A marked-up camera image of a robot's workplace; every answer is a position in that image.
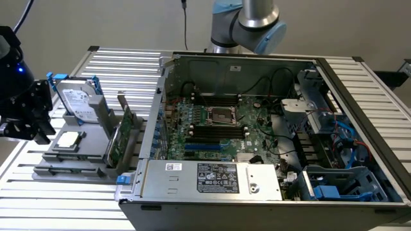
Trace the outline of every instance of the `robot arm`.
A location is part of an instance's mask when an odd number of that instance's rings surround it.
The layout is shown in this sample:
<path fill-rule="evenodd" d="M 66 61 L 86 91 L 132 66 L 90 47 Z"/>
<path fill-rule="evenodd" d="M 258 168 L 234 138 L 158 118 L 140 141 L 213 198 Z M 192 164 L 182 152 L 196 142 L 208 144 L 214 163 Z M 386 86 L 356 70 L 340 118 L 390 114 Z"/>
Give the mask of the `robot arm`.
<path fill-rule="evenodd" d="M 210 45 L 206 52 L 269 54 L 285 35 L 273 0 L 216 0 L 212 9 Z"/>
<path fill-rule="evenodd" d="M 47 144 L 54 130 L 49 123 L 51 96 L 46 80 L 34 80 L 23 63 L 19 41 L 0 26 L 0 137 Z"/>

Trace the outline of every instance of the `motherboard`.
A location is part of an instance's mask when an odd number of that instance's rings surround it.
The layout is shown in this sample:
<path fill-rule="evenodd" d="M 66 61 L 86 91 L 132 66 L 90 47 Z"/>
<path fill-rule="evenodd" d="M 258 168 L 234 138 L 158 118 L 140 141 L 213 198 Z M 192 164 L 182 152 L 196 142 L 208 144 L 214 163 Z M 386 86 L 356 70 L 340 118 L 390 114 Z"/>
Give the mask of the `motherboard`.
<path fill-rule="evenodd" d="M 269 103 L 256 97 L 172 101 L 165 107 L 168 159 L 249 162 L 257 156 L 261 163 L 277 163 Z"/>

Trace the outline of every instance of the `white wall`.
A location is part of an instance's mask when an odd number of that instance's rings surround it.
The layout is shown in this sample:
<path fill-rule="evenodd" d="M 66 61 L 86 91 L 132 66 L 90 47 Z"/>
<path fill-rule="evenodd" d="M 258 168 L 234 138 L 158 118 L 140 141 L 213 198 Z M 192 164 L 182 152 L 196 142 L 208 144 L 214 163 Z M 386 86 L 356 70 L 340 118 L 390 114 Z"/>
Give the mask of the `white wall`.
<path fill-rule="evenodd" d="M 0 1 L 14 26 L 25 0 Z M 276 53 L 361 56 L 373 69 L 411 58 L 409 0 L 276 0 L 288 32 Z M 206 47 L 212 0 L 188 0 L 188 48 Z M 69 73 L 89 45 L 181 50 L 180 0 L 35 0 L 18 37 L 35 77 Z"/>

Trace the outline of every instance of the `sticker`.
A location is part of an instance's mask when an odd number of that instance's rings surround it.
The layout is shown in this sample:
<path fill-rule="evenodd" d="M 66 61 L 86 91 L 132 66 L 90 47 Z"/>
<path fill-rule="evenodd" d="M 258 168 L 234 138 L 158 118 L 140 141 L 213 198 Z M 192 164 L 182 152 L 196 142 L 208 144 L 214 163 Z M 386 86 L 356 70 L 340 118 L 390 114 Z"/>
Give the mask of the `sticker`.
<path fill-rule="evenodd" d="M 181 171 L 182 164 L 181 163 L 166 163 L 165 171 Z"/>
<path fill-rule="evenodd" d="M 241 71 L 241 66 L 229 66 L 229 71 Z"/>
<path fill-rule="evenodd" d="M 197 164 L 197 191 L 200 193 L 240 193 L 237 165 Z"/>
<path fill-rule="evenodd" d="M 87 94 L 81 90 L 63 89 L 62 94 L 74 116 L 83 122 L 97 122 L 94 109 L 87 106 Z"/>

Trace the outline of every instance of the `power supply label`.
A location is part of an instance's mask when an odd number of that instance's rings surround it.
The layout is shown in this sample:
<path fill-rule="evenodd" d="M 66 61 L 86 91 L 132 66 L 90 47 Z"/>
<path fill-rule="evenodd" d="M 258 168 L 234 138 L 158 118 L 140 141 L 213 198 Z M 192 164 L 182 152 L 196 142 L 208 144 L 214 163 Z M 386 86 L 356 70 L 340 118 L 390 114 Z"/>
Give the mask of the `power supply label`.
<path fill-rule="evenodd" d="M 240 193 L 237 165 L 197 164 L 197 191 L 200 193 Z"/>

